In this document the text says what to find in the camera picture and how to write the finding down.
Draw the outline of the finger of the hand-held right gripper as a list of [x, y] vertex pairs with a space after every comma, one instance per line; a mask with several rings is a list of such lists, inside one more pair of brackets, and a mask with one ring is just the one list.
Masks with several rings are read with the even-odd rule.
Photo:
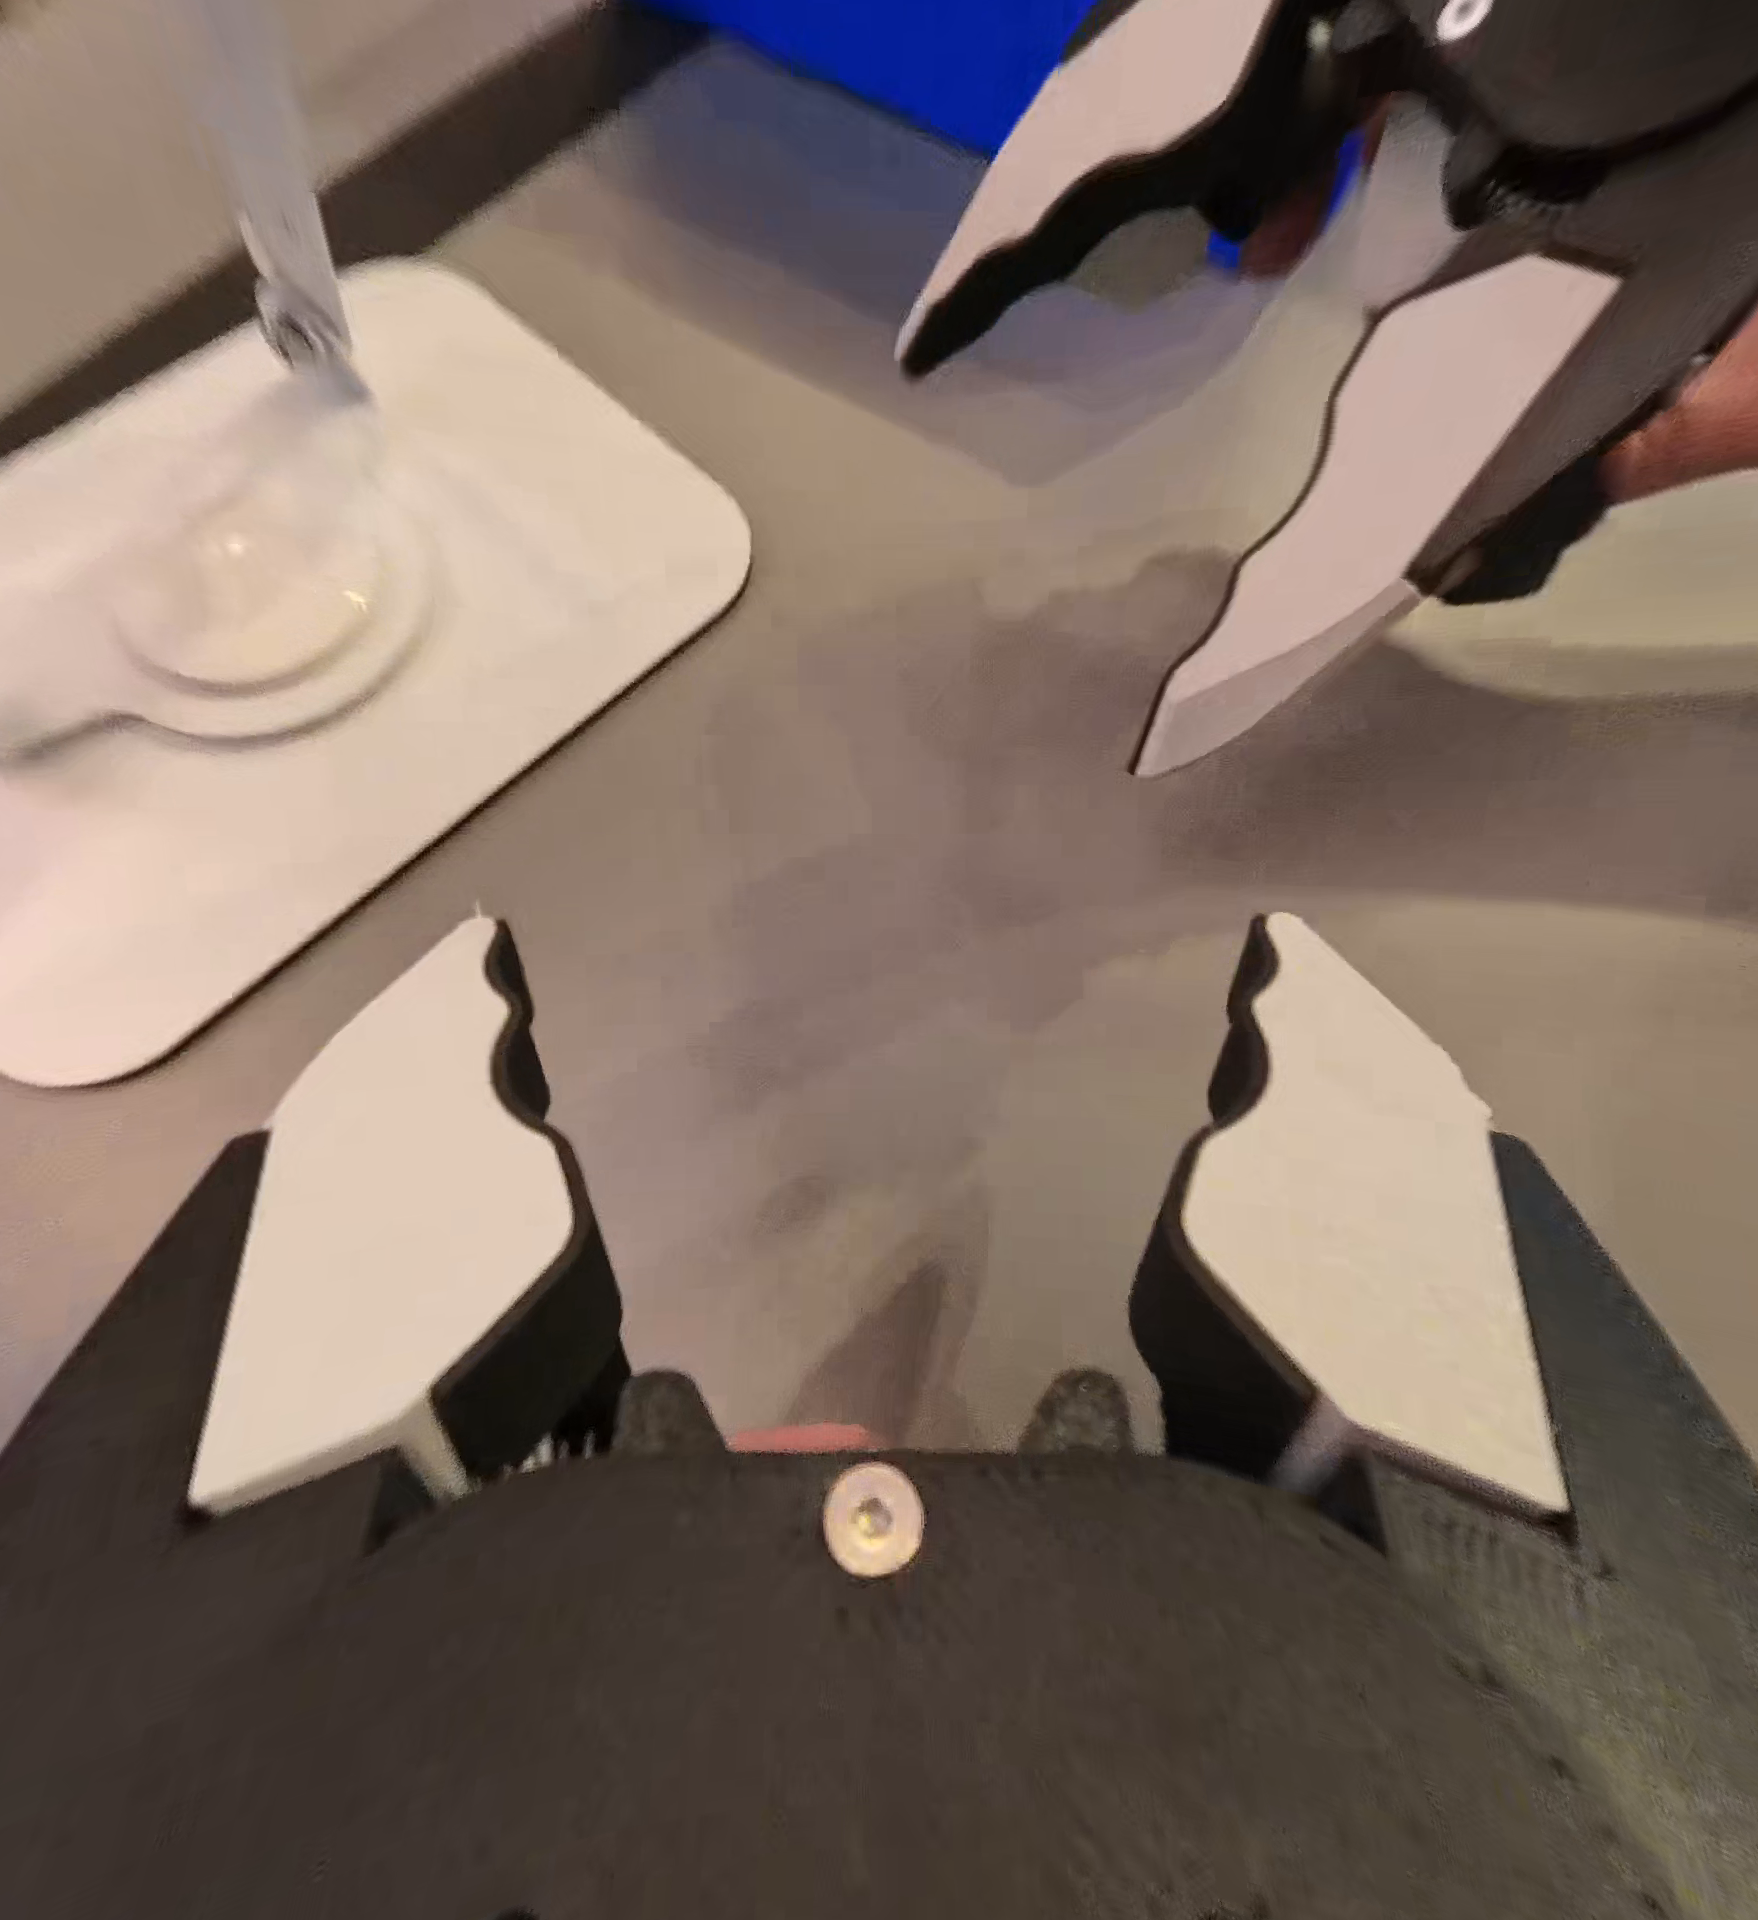
[[1110, 234], [1194, 209], [1241, 244], [1339, 151], [1337, 3], [1103, 3], [1021, 111], [900, 329], [927, 376]]
[[1299, 499], [1240, 559], [1218, 613], [1158, 689], [1134, 777], [1215, 753], [1419, 605], [1422, 552], [1618, 286], [1519, 255], [1369, 322]]

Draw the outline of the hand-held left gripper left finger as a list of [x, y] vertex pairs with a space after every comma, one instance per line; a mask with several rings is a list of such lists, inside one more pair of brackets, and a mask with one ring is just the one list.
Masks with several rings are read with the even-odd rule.
[[443, 1506], [607, 1426], [623, 1298], [502, 918], [358, 1014], [268, 1122], [191, 1466], [229, 1515], [372, 1458]]

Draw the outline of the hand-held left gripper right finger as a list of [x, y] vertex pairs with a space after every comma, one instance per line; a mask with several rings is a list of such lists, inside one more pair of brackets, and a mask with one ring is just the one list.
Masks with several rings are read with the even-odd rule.
[[1168, 1458], [1571, 1515], [1488, 1102], [1297, 913], [1247, 927], [1128, 1318]]

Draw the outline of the white stand post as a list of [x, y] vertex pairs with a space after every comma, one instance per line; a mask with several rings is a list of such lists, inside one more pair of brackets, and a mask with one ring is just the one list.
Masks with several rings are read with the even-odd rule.
[[365, 396], [275, 3], [172, 5], [195, 114], [253, 274], [271, 355], [318, 392]]

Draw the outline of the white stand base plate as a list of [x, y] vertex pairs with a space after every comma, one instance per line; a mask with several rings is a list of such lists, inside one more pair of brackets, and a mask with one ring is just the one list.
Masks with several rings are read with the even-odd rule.
[[373, 459], [435, 543], [413, 659], [251, 752], [112, 733], [0, 764], [0, 1080], [172, 1055], [710, 629], [750, 529], [716, 479], [468, 278], [342, 278], [365, 396], [245, 325], [0, 462], [0, 579], [285, 456]]

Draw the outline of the clear round stand foot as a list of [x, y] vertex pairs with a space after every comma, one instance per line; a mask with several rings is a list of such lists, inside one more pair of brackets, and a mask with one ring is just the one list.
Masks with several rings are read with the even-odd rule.
[[0, 764], [112, 733], [251, 752], [326, 730], [413, 659], [435, 593], [435, 543], [379, 459], [268, 462], [0, 579]]

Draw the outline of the person's right hand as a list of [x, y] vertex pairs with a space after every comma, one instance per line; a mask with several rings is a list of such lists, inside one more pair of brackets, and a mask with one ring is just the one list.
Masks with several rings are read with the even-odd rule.
[[1605, 456], [1601, 485], [1621, 506], [1735, 472], [1758, 472], [1758, 322]]

